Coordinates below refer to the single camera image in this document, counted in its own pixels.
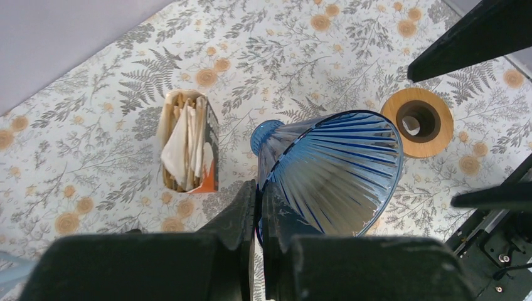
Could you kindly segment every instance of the gray leaf pattern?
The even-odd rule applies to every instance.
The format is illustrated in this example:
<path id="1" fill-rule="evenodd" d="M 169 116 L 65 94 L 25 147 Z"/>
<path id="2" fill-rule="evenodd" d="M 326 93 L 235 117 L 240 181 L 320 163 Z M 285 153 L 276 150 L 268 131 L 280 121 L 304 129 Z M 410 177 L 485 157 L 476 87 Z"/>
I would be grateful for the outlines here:
<path id="1" fill-rule="evenodd" d="M 471 214 L 451 197 L 499 184 L 532 151 L 532 85 L 504 58 L 407 80 L 458 19 L 441 0 L 173 2 L 0 117 L 0 250 L 37 260 L 63 235 L 197 230 L 256 177 L 258 124 L 379 112 L 406 87 L 444 99 L 454 136 L 434 157 L 405 159 L 370 234 L 448 238 Z M 175 88 L 208 95 L 220 121 L 218 193 L 164 188 L 155 134 Z"/>

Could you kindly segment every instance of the round wooden object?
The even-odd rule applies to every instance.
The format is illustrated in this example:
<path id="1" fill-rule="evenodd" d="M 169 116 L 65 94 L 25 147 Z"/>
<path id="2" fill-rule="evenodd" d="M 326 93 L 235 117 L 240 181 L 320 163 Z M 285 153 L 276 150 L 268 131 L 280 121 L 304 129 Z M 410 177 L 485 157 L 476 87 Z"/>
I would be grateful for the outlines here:
<path id="1" fill-rule="evenodd" d="M 381 114 L 390 119 L 399 130 L 403 151 L 412 158 L 434 156 L 447 147 L 454 129 L 451 112 L 438 95 L 421 88 L 407 88 L 392 95 L 384 104 Z M 403 119 L 419 124 L 419 132 L 408 133 Z"/>

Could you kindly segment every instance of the box of sticks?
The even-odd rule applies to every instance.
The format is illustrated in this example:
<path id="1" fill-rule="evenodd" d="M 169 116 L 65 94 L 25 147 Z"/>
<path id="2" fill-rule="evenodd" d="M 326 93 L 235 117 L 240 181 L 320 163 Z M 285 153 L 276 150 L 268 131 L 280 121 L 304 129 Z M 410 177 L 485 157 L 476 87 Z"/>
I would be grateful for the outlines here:
<path id="1" fill-rule="evenodd" d="M 180 193 L 218 190 L 218 119 L 207 96 L 194 90 L 166 94 L 157 136 L 166 187 Z"/>

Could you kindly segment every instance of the bolt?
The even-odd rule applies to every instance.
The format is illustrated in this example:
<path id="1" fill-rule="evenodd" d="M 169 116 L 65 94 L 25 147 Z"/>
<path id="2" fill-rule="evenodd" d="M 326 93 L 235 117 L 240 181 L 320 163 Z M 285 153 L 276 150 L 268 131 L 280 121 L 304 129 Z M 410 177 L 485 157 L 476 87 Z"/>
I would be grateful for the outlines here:
<path id="1" fill-rule="evenodd" d="M 499 261 L 503 263 L 510 262 L 510 257 L 508 257 L 508 255 L 500 254 Z"/>

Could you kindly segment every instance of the ribbed glass pattern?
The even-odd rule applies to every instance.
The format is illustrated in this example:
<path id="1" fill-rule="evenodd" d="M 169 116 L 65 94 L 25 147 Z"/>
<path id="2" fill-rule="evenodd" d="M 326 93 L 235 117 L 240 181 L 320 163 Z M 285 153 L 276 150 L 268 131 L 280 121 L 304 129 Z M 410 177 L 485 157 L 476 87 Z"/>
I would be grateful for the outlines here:
<path id="1" fill-rule="evenodd" d="M 289 125 L 269 120 L 253 133 L 254 144 L 259 189 L 276 185 L 325 234 L 363 234 L 388 204 L 403 161 L 397 129 L 370 111 Z"/>

